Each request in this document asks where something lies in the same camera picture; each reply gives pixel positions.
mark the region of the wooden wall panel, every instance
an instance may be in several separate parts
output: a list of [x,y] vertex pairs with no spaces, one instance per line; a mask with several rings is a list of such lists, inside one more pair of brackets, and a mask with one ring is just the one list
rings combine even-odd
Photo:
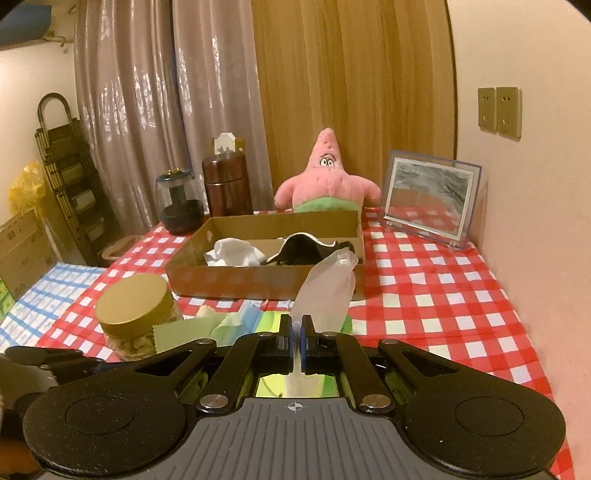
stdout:
[[273,186],[332,127],[345,169],[382,184],[392,148],[452,158],[445,0],[252,0]]

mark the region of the blue checkered cloth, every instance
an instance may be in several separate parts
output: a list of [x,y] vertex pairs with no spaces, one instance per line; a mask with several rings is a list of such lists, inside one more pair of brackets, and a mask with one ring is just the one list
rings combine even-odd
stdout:
[[104,271],[58,263],[15,303],[0,325],[0,353],[12,345],[35,346]]

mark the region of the round black pad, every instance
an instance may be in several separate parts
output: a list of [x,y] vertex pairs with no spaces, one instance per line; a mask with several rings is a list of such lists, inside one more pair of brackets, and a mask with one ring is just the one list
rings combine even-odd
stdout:
[[519,407],[501,398],[465,400],[456,407],[455,415],[462,427],[483,437],[509,435],[523,424],[523,413]]
[[102,374],[54,388],[23,421],[25,440],[50,469],[70,476],[117,476],[171,450],[186,415],[163,377]]
[[113,395],[86,397],[70,405],[68,425],[80,433],[104,435],[124,429],[135,417],[130,401]]
[[524,478],[548,468],[566,427],[554,403],[528,388],[472,371],[430,378],[402,415],[425,459],[475,478]]

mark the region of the yellow plastic bag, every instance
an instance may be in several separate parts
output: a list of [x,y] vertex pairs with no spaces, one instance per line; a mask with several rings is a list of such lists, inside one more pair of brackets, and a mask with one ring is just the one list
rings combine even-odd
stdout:
[[16,215],[34,209],[37,218],[44,220],[41,200],[46,193],[47,186],[43,176],[43,167],[40,162],[32,161],[21,170],[10,185],[8,191],[10,212]]

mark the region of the wall socket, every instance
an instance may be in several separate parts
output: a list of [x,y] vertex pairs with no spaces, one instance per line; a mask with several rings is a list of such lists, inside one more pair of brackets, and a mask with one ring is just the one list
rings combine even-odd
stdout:
[[478,89],[478,125],[480,128],[496,132],[496,89]]
[[521,89],[497,87],[496,129],[507,137],[521,138]]

